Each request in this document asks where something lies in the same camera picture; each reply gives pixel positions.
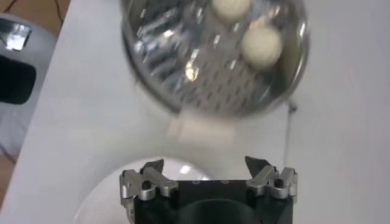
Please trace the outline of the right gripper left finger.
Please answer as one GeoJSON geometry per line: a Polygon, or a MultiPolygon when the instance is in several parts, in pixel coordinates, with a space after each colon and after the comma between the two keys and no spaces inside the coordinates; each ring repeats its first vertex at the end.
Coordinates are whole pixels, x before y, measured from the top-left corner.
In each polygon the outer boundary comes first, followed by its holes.
{"type": "Polygon", "coordinates": [[[166,198],[173,197],[179,189],[179,182],[162,174],[165,161],[158,159],[147,162],[139,172],[134,169],[123,170],[119,176],[119,192],[121,205],[127,216],[135,215],[134,201],[150,201],[156,197],[157,191],[166,198]]]}

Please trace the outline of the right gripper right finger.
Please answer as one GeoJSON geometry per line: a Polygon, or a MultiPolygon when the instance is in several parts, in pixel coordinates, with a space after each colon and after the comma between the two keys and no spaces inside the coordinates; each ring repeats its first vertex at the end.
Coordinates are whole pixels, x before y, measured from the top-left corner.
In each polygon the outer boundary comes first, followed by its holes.
{"type": "Polygon", "coordinates": [[[294,203],[297,202],[298,173],[295,169],[285,167],[280,173],[266,159],[251,156],[245,156],[244,159],[252,177],[246,181],[246,186],[256,197],[268,193],[277,200],[290,198],[294,203]]]}

